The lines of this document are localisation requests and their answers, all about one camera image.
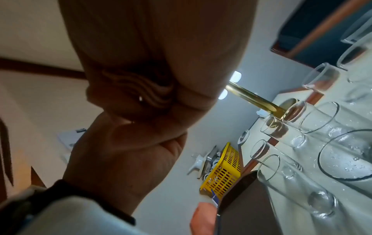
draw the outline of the white countertop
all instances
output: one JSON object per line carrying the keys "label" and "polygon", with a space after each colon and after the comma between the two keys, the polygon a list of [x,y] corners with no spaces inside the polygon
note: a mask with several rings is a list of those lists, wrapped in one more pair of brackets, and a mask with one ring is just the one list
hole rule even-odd
{"label": "white countertop", "polygon": [[[370,111],[372,111],[372,108],[366,110],[366,106],[348,105],[345,102],[341,101],[344,94],[346,94],[353,88],[355,88],[355,86],[348,83],[346,79],[337,80],[335,84],[317,102],[316,105],[322,104],[327,101],[336,101],[339,102],[341,105],[372,120],[372,116],[370,115]],[[282,97],[285,96],[285,99],[298,98],[301,100],[305,100],[308,97],[308,95],[302,94],[301,91],[298,93],[284,93],[279,95],[281,95]],[[245,165],[250,160],[249,153],[252,146],[260,139],[269,139],[269,137],[264,137],[264,134],[260,132],[262,122],[263,121],[261,118],[256,121],[256,123],[250,129],[250,137],[248,138],[247,142],[244,143],[241,147],[243,162]],[[338,214],[336,214],[337,216],[326,220],[312,218],[310,213],[308,213],[298,205],[293,204],[272,189],[269,189],[274,210],[276,211],[279,223],[285,235],[339,235],[371,233],[372,199],[367,198],[366,196],[350,189],[346,185],[336,182],[335,180],[324,175],[317,166],[317,155],[320,151],[320,147],[317,150],[312,149],[312,151],[302,153],[301,156],[295,154],[290,147],[280,142],[276,145],[276,148],[286,153],[293,159],[297,160],[304,167],[305,174],[323,187],[325,187],[328,191],[333,193],[339,199],[339,202],[343,205],[344,208],[343,213],[338,212]],[[342,221],[339,217],[341,215],[347,215],[348,221]]]}

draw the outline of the yellow basket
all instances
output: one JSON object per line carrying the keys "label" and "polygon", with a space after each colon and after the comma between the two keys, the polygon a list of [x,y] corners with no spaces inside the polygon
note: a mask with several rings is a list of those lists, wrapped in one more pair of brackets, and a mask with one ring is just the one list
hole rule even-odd
{"label": "yellow basket", "polygon": [[230,146],[230,143],[227,143],[221,155],[221,159],[201,185],[200,191],[207,190],[212,193],[213,189],[217,197],[221,199],[229,187],[231,187],[239,177],[239,153]]}

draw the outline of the ceiling light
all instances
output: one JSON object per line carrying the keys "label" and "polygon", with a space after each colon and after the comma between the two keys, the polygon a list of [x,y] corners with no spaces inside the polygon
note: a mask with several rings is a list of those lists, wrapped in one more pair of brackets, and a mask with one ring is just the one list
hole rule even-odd
{"label": "ceiling light", "polygon": [[237,82],[240,81],[240,79],[241,79],[241,73],[239,73],[238,71],[235,71],[235,72],[232,74],[232,76],[231,76],[231,78],[230,78],[230,81],[231,81],[231,82],[235,82],[235,83],[237,83]]}
{"label": "ceiling light", "polygon": [[220,94],[220,97],[218,97],[218,99],[224,99],[224,98],[226,98],[226,96],[227,96],[227,90],[224,89],[224,90],[222,91],[222,93]]}

